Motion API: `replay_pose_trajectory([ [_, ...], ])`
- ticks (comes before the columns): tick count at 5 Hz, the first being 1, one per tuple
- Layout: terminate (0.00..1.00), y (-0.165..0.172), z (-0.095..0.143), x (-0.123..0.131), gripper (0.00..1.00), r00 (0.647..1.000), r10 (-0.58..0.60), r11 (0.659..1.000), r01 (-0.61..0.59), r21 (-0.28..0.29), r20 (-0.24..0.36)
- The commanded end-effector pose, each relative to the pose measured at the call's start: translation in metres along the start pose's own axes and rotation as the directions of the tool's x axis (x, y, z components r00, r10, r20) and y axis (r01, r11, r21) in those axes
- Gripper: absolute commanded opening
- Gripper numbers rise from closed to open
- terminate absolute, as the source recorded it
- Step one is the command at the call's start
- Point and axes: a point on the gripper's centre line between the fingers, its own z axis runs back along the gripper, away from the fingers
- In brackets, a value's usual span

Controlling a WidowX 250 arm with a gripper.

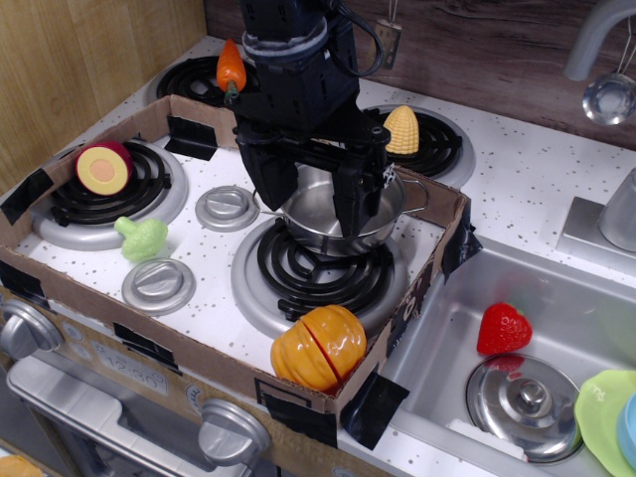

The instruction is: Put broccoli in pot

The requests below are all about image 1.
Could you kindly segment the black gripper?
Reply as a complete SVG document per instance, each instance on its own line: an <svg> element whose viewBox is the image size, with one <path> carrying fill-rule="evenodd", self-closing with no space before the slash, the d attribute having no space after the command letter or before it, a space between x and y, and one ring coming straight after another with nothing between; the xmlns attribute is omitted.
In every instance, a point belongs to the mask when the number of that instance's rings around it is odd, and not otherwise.
<svg viewBox="0 0 636 477"><path fill-rule="evenodd" d="M242 46L256 86L227 106L238 149L257 193L279 209L298 187L299 164L332 173L344 237L379 212L393 181L389 133L357 106L359 80L381 65L383 48L356 13L245 13Z"/></svg>

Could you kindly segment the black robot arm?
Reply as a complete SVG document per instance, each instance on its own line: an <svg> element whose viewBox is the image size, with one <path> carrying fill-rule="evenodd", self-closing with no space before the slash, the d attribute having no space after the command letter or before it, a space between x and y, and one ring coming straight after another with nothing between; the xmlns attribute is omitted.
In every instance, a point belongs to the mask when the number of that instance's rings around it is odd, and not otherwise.
<svg viewBox="0 0 636 477"><path fill-rule="evenodd" d="M382 64L378 34L342 1L242 1L242 46L257 88L227 98L243 165L263 202L279 209L300 164L331 173L344 237L377 215L391 135L357 105L360 80Z"/></svg>

